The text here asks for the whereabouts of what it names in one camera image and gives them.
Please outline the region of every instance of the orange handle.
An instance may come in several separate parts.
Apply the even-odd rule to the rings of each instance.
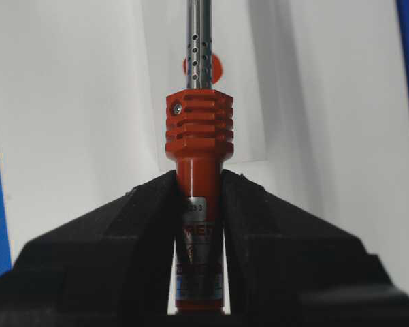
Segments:
[[[183,239],[176,243],[180,311],[220,310],[224,304],[218,201],[222,163],[233,154],[232,105],[232,97],[212,89],[167,97],[165,148],[177,163],[178,184],[188,204],[179,234]]]

